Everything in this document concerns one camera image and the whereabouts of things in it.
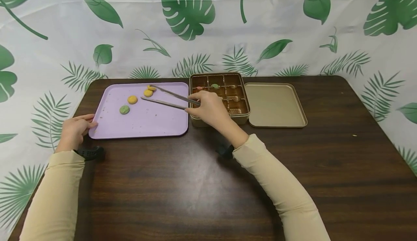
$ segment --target purple tray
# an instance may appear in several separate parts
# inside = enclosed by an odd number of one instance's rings
[[[115,139],[156,136],[179,136],[188,129],[188,114],[184,110],[145,101],[140,97],[149,84],[110,85],[104,91],[94,120],[98,126],[90,130],[93,139]],[[185,83],[154,84],[168,91],[187,96],[188,85]],[[129,96],[135,95],[138,102],[129,104]],[[162,91],[155,91],[152,99],[181,106],[188,106],[186,101],[175,98]],[[119,112],[121,106],[130,107],[128,114]]]

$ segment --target tin box lid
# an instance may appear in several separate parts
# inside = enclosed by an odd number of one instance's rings
[[[307,118],[291,84],[246,83],[253,127],[302,128]]]

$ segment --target backdrop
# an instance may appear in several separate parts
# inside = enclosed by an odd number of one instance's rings
[[[0,0],[0,6],[0,240],[24,210],[62,122],[95,79],[217,71],[342,76],[417,173],[417,0]]]

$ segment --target tongs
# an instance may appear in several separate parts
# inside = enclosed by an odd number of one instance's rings
[[[158,86],[156,86],[156,85],[150,85],[150,86],[151,86],[151,87],[155,87],[156,89],[159,89],[159,90],[161,90],[161,91],[163,91],[163,92],[165,92],[165,93],[168,93],[168,94],[170,94],[170,95],[172,95],[172,96],[174,96],[174,97],[176,97],[176,98],[178,98],[178,99],[181,99],[181,100],[184,100],[184,101],[186,101],[186,102],[189,102],[189,103],[195,104],[196,106],[200,106],[200,102],[197,102],[197,101],[195,101],[195,100],[192,100],[192,99],[186,98],[186,97],[181,96],[181,95],[179,95],[179,94],[176,94],[176,93],[170,92],[170,91],[165,90],[165,89],[163,89],[163,88],[161,88],[161,87],[158,87]],[[146,100],[146,101],[150,101],[150,102],[154,102],[154,103],[163,104],[163,105],[170,106],[170,107],[174,107],[174,108],[178,108],[178,109],[181,109],[181,110],[185,110],[185,109],[187,109],[187,108],[188,108],[188,107],[179,106],[179,105],[176,105],[176,104],[173,104],[173,103],[167,103],[167,102],[164,102],[164,101],[159,101],[159,100],[155,100],[155,99],[150,99],[150,98],[147,98],[147,97],[141,97],[141,99],[144,99],[144,100]]]

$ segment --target sleeve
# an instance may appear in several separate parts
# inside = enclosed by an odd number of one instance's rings
[[[256,135],[233,152],[271,198],[281,218],[286,241],[329,241],[329,235],[310,195]]]
[[[21,241],[74,240],[84,165],[84,158],[74,151],[51,156],[29,207]]]

